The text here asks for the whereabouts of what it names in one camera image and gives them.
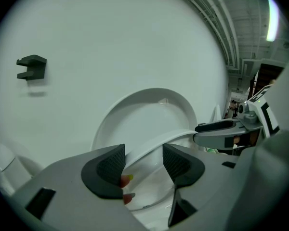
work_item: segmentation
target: white plastic part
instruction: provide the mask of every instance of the white plastic part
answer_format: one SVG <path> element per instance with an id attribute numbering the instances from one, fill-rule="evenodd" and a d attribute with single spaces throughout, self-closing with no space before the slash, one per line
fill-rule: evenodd
<path id="1" fill-rule="evenodd" d="M 0 171 L 2 172 L 15 159 L 14 153 L 5 145 L 0 144 Z"/>
<path id="2" fill-rule="evenodd" d="M 17 189 L 31 179 L 15 154 L 0 144 L 0 190 L 5 195 L 12 195 Z"/>
<path id="3" fill-rule="evenodd" d="M 134 177 L 123 191 L 136 194 L 126 207 L 147 229 L 167 229 L 172 206 L 174 185 L 163 165 L 162 145 L 197 150 L 192 141 L 196 126 L 195 112 L 182 95 L 153 88 L 116 102 L 94 137 L 92 150 L 125 144 L 123 175 Z"/>
<path id="4" fill-rule="evenodd" d="M 249 110 L 254 111 L 256 113 L 259 121 L 262 123 L 264 135 L 266 138 L 269 138 L 271 136 L 271 134 L 270 134 L 269 127 L 268 127 L 267 121 L 265 119 L 262 107 L 266 103 L 266 94 L 265 93 L 270 89 L 271 86 L 272 85 L 268 85 L 268 86 L 263 87 L 258 93 L 256 93 L 254 96 L 252 96 L 250 99 L 247 100 Z M 271 122 L 274 123 L 275 127 L 278 126 L 277 120 L 276 120 L 276 118 L 272 112 L 269 115 L 269 119 Z"/>
<path id="5" fill-rule="evenodd" d="M 219 104 L 215 106 L 214 118 L 213 121 L 219 121 L 222 119 L 221 110 Z"/>

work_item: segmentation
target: black gripper pad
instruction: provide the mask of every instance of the black gripper pad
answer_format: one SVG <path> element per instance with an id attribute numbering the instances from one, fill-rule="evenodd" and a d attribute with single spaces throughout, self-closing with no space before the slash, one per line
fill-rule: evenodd
<path id="1" fill-rule="evenodd" d="M 205 171 L 202 161 L 169 144 L 163 144 L 163 164 L 175 188 L 194 184 Z"/>
<path id="2" fill-rule="evenodd" d="M 100 198 L 122 199 L 120 179 L 125 167 L 125 145 L 96 157 L 85 164 L 81 179 L 86 187 Z"/>

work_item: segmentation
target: metal ceiling beam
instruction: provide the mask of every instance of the metal ceiling beam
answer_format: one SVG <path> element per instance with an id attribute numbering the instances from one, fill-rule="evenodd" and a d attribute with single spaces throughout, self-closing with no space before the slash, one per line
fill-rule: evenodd
<path id="1" fill-rule="evenodd" d="M 223 38 L 219 32 L 219 30 L 217 30 L 216 26 L 214 25 L 214 23 L 212 22 L 212 20 L 208 17 L 208 15 L 203 11 L 203 9 L 194 1 L 194 0 L 189 0 L 190 3 L 192 3 L 193 5 L 196 6 L 196 8 L 205 16 L 205 18 L 208 20 L 209 24 L 211 25 L 211 27 L 213 28 L 213 30 L 215 31 L 217 37 L 219 38 L 219 40 L 221 41 L 221 44 L 223 46 L 223 50 L 224 53 L 226 54 L 226 59 L 227 59 L 227 64 L 229 65 L 229 54 L 226 48 L 226 45 L 223 41 Z"/>
<path id="2" fill-rule="evenodd" d="M 227 26 L 226 26 L 226 23 L 221 15 L 221 12 L 220 10 L 217 8 L 216 4 L 214 3 L 213 0 L 207 0 L 207 2 L 209 3 L 209 5 L 211 6 L 211 8 L 214 9 L 218 19 L 220 20 L 220 23 L 222 25 L 222 28 L 223 28 L 223 31 L 226 35 L 226 38 L 227 38 L 227 41 L 228 41 L 228 44 L 229 44 L 229 48 L 230 48 L 230 54 L 231 54 L 231 59 L 232 59 L 232 64 L 233 64 L 233 67 L 235 68 L 236 67 L 236 63 L 235 63 L 235 55 L 234 55 L 234 51 L 233 51 L 233 47 L 232 47 L 232 42 L 231 42 L 231 38 L 230 38 L 230 34 L 228 32 L 228 29 L 227 29 Z"/>
<path id="3" fill-rule="evenodd" d="M 211 9 L 206 5 L 206 3 L 203 0 L 199 0 L 201 2 L 201 4 L 203 5 L 203 7 L 205 8 L 204 11 L 208 11 L 210 13 L 210 15 L 212 16 L 212 18 L 214 18 L 216 20 L 216 15 L 214 15 L 211 11 Z M 216 22 L 216 27 L 219 31 L 221 31 L 219 24 Z"/>
<path id="4" fill-rule="evenodd" d="M 278 40 L 275 40 L 274 42 L 271 42 L 271 46 L 269 48 L 269 52 L 268 52 L 268 58 L 272 59 L 274 58 L 274 56 L 276 55 L 277 49 L 278 49 Z"/>
<path id="5" fill-rule="evenodd" d="M 258 6 L 258 15 L 259 15 L 259 38 L 258 38 L 258 46 L 257 46 L 257 51 L 256 51 L 256 59 L 258 58 L 260 39 L 261 39 L 261 9 L 260 9 L 259 0 L 257 0 L 257 6 Z"/>
<path id="6" fill-rule="evenodd" d="M 224 0 L 217 0 L 225 15 L 226 15 L 226 18 L 228 20 L 228 23 L 229 23 L 229 26 L 230 26 L 230 29 L 231 29 L 231 32 L 232 32 L 232 35 L 233 35 L 233 38 L 234 38 L 234 41 L 235 41 L 235 47 L 236 47 L 236 62 L 237 62 L 237 68 L 239 69 L 240 68 L 240 56 L 239 56 L 239 45 L 238 45 L 238 42 L 237 42 L 237 37 L 236 37 L 236 29 L 235 29 L 235 25 L 233 24 L 233 21 L 232 21 L 232 18 L 231 18 L 231 15 L 230 15 L 230 12 L 224 2 Z"/>
<path id="7" fill-rule="evenodd" d="M 247 4 L 247 8 L 248 8 L 248 14 L 249 14 L 249 19 L 250 19 L 250 30 L 251 30 L 251 34 L 254 35 L 254 25 L 251 19 L 251 10 L 250 10 L 250 5 L 249 5 L 249 0 L 246 0 L 246 4 Z M 250 58 L 252 59 L 252 53 L 253 53 L 253 47 L 254 47 L 254 40 L 252 39 L 252 45 L 251 45 L 251 49 L 250 49 Z"/>

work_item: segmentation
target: black plastic clip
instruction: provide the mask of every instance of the black plastic clip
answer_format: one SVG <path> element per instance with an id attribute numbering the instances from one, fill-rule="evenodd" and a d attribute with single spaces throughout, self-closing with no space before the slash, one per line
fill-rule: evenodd
<path id="1" fill-rule="evenodd" d="M 44 79 L 47 59 L 38 55 L 31 55 L 17 60 L 16 64 L 26 66 L 27 71 L 17 75 L 18 79 L 34 80 Z"/>

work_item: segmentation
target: white wall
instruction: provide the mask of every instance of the white wall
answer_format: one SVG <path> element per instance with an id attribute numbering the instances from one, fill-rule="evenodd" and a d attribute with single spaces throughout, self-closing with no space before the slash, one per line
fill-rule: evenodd
<path id="1" fill-rule="evenodd" d="M 16 78 L 16 60 L 47 59 L 44 80 Z M 0 27 L 0 142 L 41 167 L 87 152 L 105 111 L 163 87 L 197 121 L 223 112 L 220 48 L 184 0 L 20 0 Z"/>
<path id="2" fill-rule="evenodd" d="M 239 78 L 242 79 L 240 86 L 238 86 Z M 237 88 L 239 88 L 239 90 L 245 94 L 247 89 L 250 87 L 250 80 L 251 79 L 252 79 L 252 76 L 251 77 L 230 76 L 229 77 L 229 88 L 230 88 L 230 90 L 237 90 Z"/>
<path id="3" fill-rule="evenodd" d="M 228 109 L 229 109 L 230 102 L 231 102 L 231 93 L 232 93 L 231 89 L 228 88 L 228 95 L 227 95 L 227 99 L 226 99 L 226 102 L 225 102 L 225 107 L 224 107 L 224 110 L 223 110 L 222 118 L 224 118 L 226 113 L 228 113 Z"/>
<path id="4" fill-rule="evenodd" d="M 237 92 L 231 92 L 231 100 L 234 100 L 236 102 L 245 102 L 248 98 L 248 95 L 246 93 L 237 93 Z"/>

